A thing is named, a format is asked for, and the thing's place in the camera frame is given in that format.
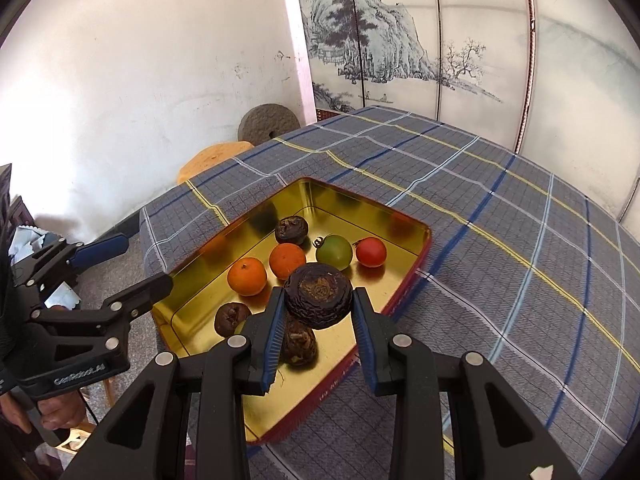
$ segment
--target table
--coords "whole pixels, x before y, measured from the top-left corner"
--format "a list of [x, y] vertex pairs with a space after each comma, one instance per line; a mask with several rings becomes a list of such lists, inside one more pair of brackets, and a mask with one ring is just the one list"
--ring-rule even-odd
[[[446, 124], [373, 106], [270, 140], [144, 206], [146, 275], [175, 269], [301, 176], [430, 225], [433, 245], [400, 328], [437, 352], [484, 354], [583, 478], [604, 473], [638, 418], [633, 237], [532, 162]], [[450, 439], [444, 396], [442, 415]], [[286, 440], [250, 451], [252, 478], [386, 478], [393, 424], [394, 400], [373, 397], [356, 370]]]

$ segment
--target tangerine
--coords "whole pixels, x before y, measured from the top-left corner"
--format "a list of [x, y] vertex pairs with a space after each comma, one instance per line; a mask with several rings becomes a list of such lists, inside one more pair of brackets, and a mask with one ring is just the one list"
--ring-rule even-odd
[[226, 282], [240, 296], [255, 296], [267, 284], [267, 271], [257, 258], [240, 258], [229, 269]]
[[279, 280], [286, 280], [299, 266], [306, 264], [305, 251], [296, 244], [279, 244], [269, 256], [269, 266]]

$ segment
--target landscape painting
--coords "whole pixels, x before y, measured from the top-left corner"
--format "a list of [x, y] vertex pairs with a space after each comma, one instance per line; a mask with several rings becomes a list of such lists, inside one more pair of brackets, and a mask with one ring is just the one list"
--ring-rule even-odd
[[438, 85], [499, 102], [481, 86], [484, 44], [467, 38], [440, 47], [435, 0], [300, 0], [300, 6], [317, 108], [383, 104], [435, 118]]

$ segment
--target plaid tablecloth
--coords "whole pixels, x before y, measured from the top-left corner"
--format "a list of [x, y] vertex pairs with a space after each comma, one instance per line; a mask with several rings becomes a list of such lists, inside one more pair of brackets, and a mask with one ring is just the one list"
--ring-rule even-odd
[[[431, 226], [400, 328], [437, 352], [487, 356], [583, 478], [599, 478], [638, 416], [638, 243], [532, 162], [446, 124], [367, 107], [262, 144], [143, 207], [146, 274], [171, 271], [301, 176]], [[286, 440], [250, 451], [252, 478], [386, 479], [393, 426], [394, 400], [373, 397], [356, 370]]]

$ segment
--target metal screw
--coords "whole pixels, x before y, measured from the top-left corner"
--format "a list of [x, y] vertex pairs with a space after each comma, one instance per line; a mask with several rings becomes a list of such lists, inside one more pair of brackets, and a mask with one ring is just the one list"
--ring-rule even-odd
[[484, 358], [478, 352], [469, 352], [465, 355], [465, 361], [472, 366], [480, 366], [484, 362]]
[[394, 342], [394, 345], [401, 348], [406, 348], [412, 343], [411, 338], [407, 334], [396, 334], [392, 341]]
[[240, 348], [246, 345], [246, 338], [241, 334], [236, 334], [227, 339], [226, 343], [231, 346], [231, 348]]
[[156, 356], [156, 364], [159, 366], [167, 366], [174, 360], [174, 355], [171, 352], [160, 352]]
[[120, 342], [118, 341], [117, 337], [110, 337], [105, 342], [104, 347], [107, 350], [115, 350], [118, 347], [119, 344], [120, 344]]

